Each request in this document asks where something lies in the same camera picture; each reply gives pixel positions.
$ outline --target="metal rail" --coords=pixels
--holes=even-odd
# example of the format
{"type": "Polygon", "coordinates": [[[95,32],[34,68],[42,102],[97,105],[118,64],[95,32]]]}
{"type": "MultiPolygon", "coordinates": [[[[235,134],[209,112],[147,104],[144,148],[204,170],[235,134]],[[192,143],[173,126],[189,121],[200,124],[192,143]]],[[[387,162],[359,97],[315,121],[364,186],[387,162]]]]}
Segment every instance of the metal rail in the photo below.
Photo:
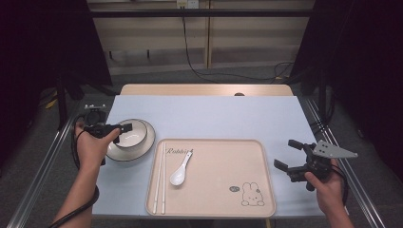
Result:
{"type": "MultiPolygon", "coordinates": [[[[321,129],[321,133],[322,133],[323,137],[325,138],[325,141],[339,146],[331,129],[328,126],[325,126],[321,123],[320,117],[318,114],[317,104],[312,99],[307,100],[306,103],[307,103],[313,117],[318,122],[318,125],[321,129]]],[[[383,223],[380,215],[378,214],[373,201],[370,199],[370,197],[364,190],[364,187],[361,185],[360,181],[358,180],[358,177],[355,175],[355,172],[354,172],[352,166],[349,164],[349,162],[346,159],[339,159],[338,165],[346,174],[350,188],[353,191],[353,194],[355,195],[355,198],[356,198],[359,206],[361,207],[362,212],[364,213],[365,217],[369,221],[371,227],[373,227],[373,228],[386,227],[385,224],[383,223]]]]}
{"type": "MultiPolygon", "coordinates": [[[[73,107],[72,113],[77,113],[79,109],[79,103],[76,103],[73,107]]],[[[48,177],[48,173],[50,168],[52,167],[54,161],[57,158],[57,155],[60,151],[60,148],[65,141],[66,136],[70,130],[72,122],[74,121],[73,117],[70,117],[63,128],[57,131],[56,136],[51,144],[44,161],[42,162],[36,176],[33,178],[32,183],[29,186],[28,191],[23,196],[20,204],[18,205],[17,209],[15,210],[12,218],[9,222],[7,228],[20,228],[25,227],[25,224],[29,218],[29,214],[35,205],[36,200],[38,199],[42,187],[48,177]]]]}

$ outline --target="beige tray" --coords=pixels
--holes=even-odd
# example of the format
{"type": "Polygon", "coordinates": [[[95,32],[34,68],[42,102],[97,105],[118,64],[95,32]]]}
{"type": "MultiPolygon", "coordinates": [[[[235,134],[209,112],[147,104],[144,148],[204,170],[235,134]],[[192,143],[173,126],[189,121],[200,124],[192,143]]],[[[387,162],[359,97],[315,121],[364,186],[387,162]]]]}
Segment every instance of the beige tray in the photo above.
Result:
{"type": "Polygon", "coordinates": [[[264,149],[253,140],[159,141],[145,204],[147,212],[156,216],[268,218],[276,210],[264,149]],[[172,185],[171,174],[191,150],[184,183],[172,185]]]}

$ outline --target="electrical cable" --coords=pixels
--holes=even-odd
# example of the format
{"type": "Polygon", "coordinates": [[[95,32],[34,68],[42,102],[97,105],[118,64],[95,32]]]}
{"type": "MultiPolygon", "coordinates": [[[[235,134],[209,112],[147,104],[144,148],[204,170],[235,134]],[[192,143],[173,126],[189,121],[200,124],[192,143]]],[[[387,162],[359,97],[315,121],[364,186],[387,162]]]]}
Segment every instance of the electrical cable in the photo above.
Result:
{"type": "Polygon", "coordinates": [[[349,183],[347,182],[346,175],[344,174],[343,170],[341,170],[338,166],[332,164],[332,171],[335,172],[338,176],[340,176],[343,179],[344,187],[343,187],[343,205],[346,205],[347,198],[349,195],[349,183]]]}
{"type": "Polygon", "coordinates": [[[333,114],[335,113],[335,106],[336,106],[336,98],[335,98],[335,93],[332,90],[331,98],[330,98],[330,104],[329,107],[326,111],[326,118],[325,120],[319,120],[313,123],[310,123],[310,126],[313,127],[319,127],[319,130],[314,132],[314,135],[316,135],[318,132],[325,130],[327,125],[330,123],[330,121],[333,118],[333,114]]]}
{"type": "Polygon", "coordinates": [[[245,76],[245,75],[239,75],[239,74],[231,74],[231,73],[220,73],[220,72],[219,72],[219,73],[201,73],[201,72],[197,71],[196,69],[194,69],[194,68],[192,67],[192,64],[191,64],[191,62],[190,62],[189,50],[188,50],[188,44],[187,44],[187,35],[186,35],[186,21],[185,21],[184,17],[182,18],[182,23],[183,23],[183,36],[184,36],[184,44],[185,44],[185,50],[186,50],[186,59],[187,59],[187,63],[188,63],[188,65],[189,65],[190,69],[193,71],[193,73],[195,73],[195,75],[196,75],[198,78],[200,78],[200,79],[202,79],[202,80],[205,80],[205,81],[208,81],[208,82],[211,82],[211,83],[214,83],[214,84],[220,84],[220,82],[217,82],[217,81],[214,81],[214,80],[211,80],[211,79],[207,79],[207,78],[203,78],[202,76],[223,75],[223,76],[233,76],[233,77],[239,77],[239,78],[244,78],[244,79],[257,80],[257,81],[272,80],[272,81],[269,83],[269,84],[272,84],[272,83],[276,80],[276,78],[278,77],[278,76],[276,76],[276,74],[275,74],[274,77],[255,78],[255,77],[250,77],[250,76],[245,76]]]}
{"type": "MultiPolygon", "coordinates": [[[[71,153],[72,153],[72,157],[74,159],[74,163],[77,166],[77,169],[80,169],[80,160],[78,157],[78,152],[77,152],[77,142],[78,139],[80,138],[80,136],[85,132],[85,130],[81,131],[77,137],[75,137],[75,129],[76,129],[76,124],[78,122],[78,120],[83,119],[85,117],[85,115],[79,115],[74,119],[73,122],[73,126],[71,127],[71,153]]],[[[74,211],[68,213],[67,215],[65,215],[64,217],[56,220],[55,222],[53,222],[49,228],[56,228],[56,227],[60,227],[61,225],[65,224],[66,222],[68,222],[69,220],[71,220],[72,218],[76,217],[77,215],[81,214],[82,212],[84,212],[86,209],[88,209],[89,207],[91,207],[99,198],[100,196],[100,191],[98,189],[98,186],[95,185],[95,190],[94,190],[94,195],[92,196],[92,199],[90,199],[87,203],[85,203],[83,206],[75,209],[74,211]]]]}

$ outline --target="ceramic spoon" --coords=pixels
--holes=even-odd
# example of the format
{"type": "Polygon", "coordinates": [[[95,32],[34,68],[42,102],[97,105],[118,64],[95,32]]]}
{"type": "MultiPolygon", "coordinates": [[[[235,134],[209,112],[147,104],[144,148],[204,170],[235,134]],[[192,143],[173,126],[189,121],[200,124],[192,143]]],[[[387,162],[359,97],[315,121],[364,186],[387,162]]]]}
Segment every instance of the ceramic spoon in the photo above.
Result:
{"type": "Polygon", "coordinates": [[[192,152],[187,152],[181,166],[178,168],[177,171],[175,171],[175,173],[171,175],[171,178],[169,180],[173,185],[181,185],[184,182],[184,177],[186,175],[186,165],[192,154],[192,152]]]}

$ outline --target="bowl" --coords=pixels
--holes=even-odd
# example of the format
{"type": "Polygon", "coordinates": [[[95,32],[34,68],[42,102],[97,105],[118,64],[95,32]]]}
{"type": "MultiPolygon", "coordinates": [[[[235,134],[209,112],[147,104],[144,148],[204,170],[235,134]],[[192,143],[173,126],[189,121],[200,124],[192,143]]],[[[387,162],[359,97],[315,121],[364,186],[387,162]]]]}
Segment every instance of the bowl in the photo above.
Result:
{"type": "Polygon", "coordinates": [[[140,145],[147,136],[147,127],[140,120],[126,120],[119,123],[120,125],[132,124],[133,129],[119,136],[117,146],[121,148],[131,148],[140,145]]]}
{"type": "Polygon", "coordinates": [[[135,131],[135,129],[137,128],[137,133],[139,133],[138,134],[139,137],[132,136],[133,134],[136,133],[128,134],[127,136],[130,137],[125,136],[122,137],[122,135],[126,134],[124,133],[120,136],[121,138],[119,145],[111,142],[109,144],[109,147],[107,148],[106,153],[106,155],[110,159],[116,162],[130,162],[137,160],[150,150],[156,137],[155,130],[150,123],[143,120],[132,119],[120,122],[119,124],[132,124],[133,125],[132,131],[135,131]],[[140,133],[142,133],[142,135],[144,133],[144,138],[142,140],[141,140],[142,135],[140,135],[140,133]]]}

